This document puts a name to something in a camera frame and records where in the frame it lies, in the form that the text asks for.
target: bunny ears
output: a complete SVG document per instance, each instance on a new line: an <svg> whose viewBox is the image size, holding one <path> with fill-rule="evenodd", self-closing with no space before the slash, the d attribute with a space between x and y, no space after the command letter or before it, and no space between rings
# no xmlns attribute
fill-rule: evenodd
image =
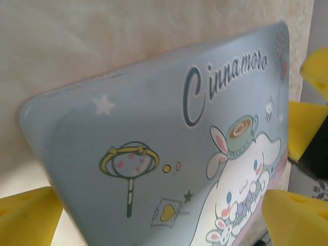
<svg viewBox="0 0 328 246"><path fill-rule="evenodd" d="M219 165L228 160L228 147L226 138L224 137L222 132L216 127L211 127L210 132L212 140L215 143L216 147L220 150L220 152L214 154L208 163L207 179L212 179L215 176Z"/></svg>

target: yellow heart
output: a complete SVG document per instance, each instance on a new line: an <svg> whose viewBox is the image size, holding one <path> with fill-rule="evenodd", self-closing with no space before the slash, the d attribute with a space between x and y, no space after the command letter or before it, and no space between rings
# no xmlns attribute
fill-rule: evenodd
<svg viewBox="0 0 328 246"><path fill-rule="evenodd" d="M168 204L164 207L164 213L160 217L160 221L166 222L175 215L174 208L172 205Z"/></svg>

